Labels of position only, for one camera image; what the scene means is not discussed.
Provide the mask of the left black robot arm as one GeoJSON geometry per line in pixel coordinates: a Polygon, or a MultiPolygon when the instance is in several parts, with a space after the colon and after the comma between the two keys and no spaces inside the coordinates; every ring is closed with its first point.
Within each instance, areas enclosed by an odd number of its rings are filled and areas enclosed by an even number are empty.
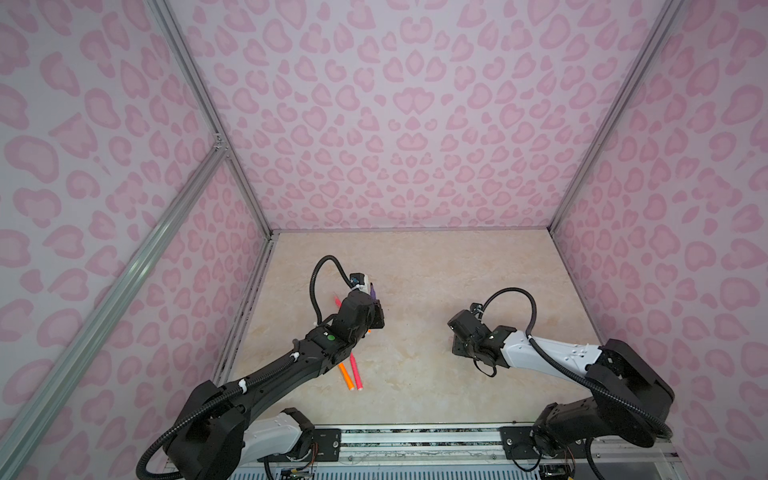
{"type": "Polygon", "coordinates": [[[302,456],[311,422],[295,408],[263,419],[273,404],[346,360],[370,330],[384,326],[379,300],[351,291],[327,322],[296,340],[265,367],[221,386],[205,381],[181,409],[160,446],[175,466],[171,479],[227,479],[243,463],[302,456]]]}

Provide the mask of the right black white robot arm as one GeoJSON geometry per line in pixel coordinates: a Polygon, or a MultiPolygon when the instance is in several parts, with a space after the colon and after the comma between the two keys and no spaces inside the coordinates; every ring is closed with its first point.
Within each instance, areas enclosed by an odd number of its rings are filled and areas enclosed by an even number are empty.
{"type": "Polygon", "coordinates": [[[525,369],[569,380],[588,397],[550,403],[528,430],[525,448],[554,457],[578,441],[618,436],[641,448],[668,440],[666,419],[675,394],[672,388],[626,342],[569,344],[537,337],[531,319],[525,329],[490,329],[478,307],[462,310],[448,322],[454,334],[452,352],[469,358],[483,374],[499,369],[525,369]]]}

